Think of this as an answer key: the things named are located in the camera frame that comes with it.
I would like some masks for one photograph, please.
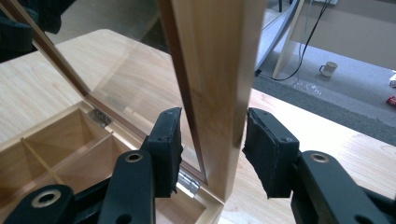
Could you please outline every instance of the white mug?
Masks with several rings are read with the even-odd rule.
[[[337,68],[336,63],[326,62],[326,65],[322,65],[319,68],[319,72],[325,77],[331,77],[336,68]]]

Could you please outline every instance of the black cable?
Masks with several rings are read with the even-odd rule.
[[[303,50],[303,54],[302,54],[302,56],[300,58],[299,65],[298,65],[297,69],[290,76],[285,77],[285,78],[273,78],[273,77],[267,77],[267,76],[264,76],[264,77],[270,78],[270,79],[272,79],[274,81],[284,81],[284,80],[287,80],[287,79],[289,79],[289,78],[291,78],[291,77],[293,77],[294,75],[297,74],[297,72],[300,70],[301,65],[303,64],[303,58],[304,58],[304,55],[305,55],[305,51],[306,51],[306,48],[308,47],[309,42],[311,41],[312,35],[314,34],[315,30],[317,29],[317,26],[318,26],[318,23],[320,21],[320,18],[323,15],[323,13],[326,11],[326,9],[329,6],[331,1],[332,0],[330,0],[330,1],[326,0],[325,3],[322,6],[322,9],[321,9],[320,14],[319,14],[318,19],[317,19],[317,22],[315,23],[314,28],[312,28],[312,31],[311,31],[308,39],[306,40],[306,43],[305,43],[305,46],[304,46],[304,50]]]

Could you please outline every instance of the metal hinge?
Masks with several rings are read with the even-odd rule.
[[[198,192],[200,188],[200,184],[198,181],[194,180],[192,177],[190,177],[188,174],[186,174],[183,171],[178,172],[178,184],[180,184],[184,189],[186,189],[192,198],[195,196],[195,194]]]
[[[111,123],[110,117],[102,111],[98,110],[97,108],[90,111],[88,113],[88,117],[90,117],[95,123],[99,124],[99,126],[101,126],[102,128],[105,128]]]

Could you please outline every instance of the glass pane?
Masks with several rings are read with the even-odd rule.
[[[20,3],[91,95],[145,134],[162,111],[183,106],[155,0]],[[181,125],[182,158],[199,171],[184,110]]]

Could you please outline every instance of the red object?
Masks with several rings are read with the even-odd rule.
[[[396,96],[390,96],[387,103],[396,106]]]

